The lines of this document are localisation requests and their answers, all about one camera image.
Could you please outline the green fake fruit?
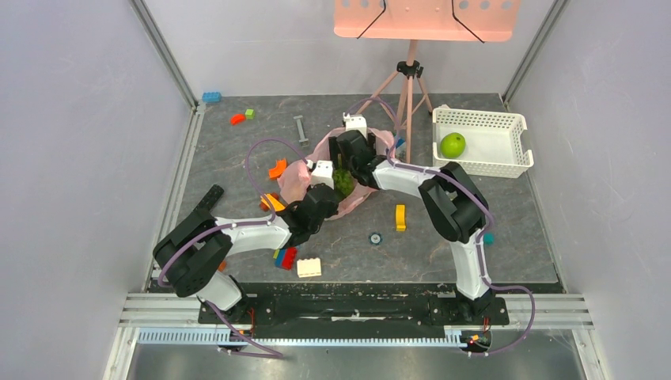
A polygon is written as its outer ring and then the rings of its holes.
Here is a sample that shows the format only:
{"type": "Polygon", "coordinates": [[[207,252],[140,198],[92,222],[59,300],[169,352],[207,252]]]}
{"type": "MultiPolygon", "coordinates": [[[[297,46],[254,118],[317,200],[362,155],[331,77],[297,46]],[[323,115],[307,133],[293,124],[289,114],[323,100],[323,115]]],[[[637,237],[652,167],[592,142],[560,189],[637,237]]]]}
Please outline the green fake fruit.
{"type": "Polygon", "coordinates": [[[346,169],[335,169],[332,174],[334,189],[340,200],[346,199],[355,189],[357,181],[346,169]]]}

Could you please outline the green fake apple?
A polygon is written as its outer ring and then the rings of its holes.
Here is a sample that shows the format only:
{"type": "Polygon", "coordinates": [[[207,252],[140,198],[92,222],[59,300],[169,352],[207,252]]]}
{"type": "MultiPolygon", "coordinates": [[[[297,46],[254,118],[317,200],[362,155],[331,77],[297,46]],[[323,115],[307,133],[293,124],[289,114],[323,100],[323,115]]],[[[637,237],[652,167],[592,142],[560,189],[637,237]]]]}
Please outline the green fake apple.
{"type": "Polygon", "coordinates": [[[459,158],[466,149],[466,138],[457,132],[444,136],[439,144],[439,150],[444,158],[459,158]]]}

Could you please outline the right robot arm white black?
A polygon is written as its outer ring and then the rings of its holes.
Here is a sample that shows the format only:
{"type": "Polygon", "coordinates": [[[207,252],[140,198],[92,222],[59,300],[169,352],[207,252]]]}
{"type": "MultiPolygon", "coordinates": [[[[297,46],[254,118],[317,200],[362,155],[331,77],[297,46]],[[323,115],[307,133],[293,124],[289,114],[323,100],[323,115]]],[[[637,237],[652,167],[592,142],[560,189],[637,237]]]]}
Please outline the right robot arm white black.
{"type": "Polygon", "coordinates": [[[377,154],[360,131],[328,140],[335,163],[362,186],[423,201],[433,227],[450,244],[457,270],[457,313],[468,323],[488,314],[495,299],[483,256],[483,234],[492,220],[487,201],[456,162],[440,168],[406,164],[377,154]]]}

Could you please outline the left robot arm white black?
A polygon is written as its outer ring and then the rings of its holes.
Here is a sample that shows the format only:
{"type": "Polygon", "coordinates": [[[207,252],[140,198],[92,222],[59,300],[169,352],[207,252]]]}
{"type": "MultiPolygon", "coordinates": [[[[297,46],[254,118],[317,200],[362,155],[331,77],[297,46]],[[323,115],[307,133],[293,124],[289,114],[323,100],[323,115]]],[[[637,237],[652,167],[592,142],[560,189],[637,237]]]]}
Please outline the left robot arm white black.
{"type": "Polygon", "coordinates": [[[157,281],[181,298],[196,295],[209,302],[229,322],[242,321],[248,300],[238,283],[218,270],[221,262],[228,255],[300,245],[336,215],[338,205],[336,191],[318,184],[266,218],[216,218],[206,208],[194,210],[155,246],[157,281]]]}

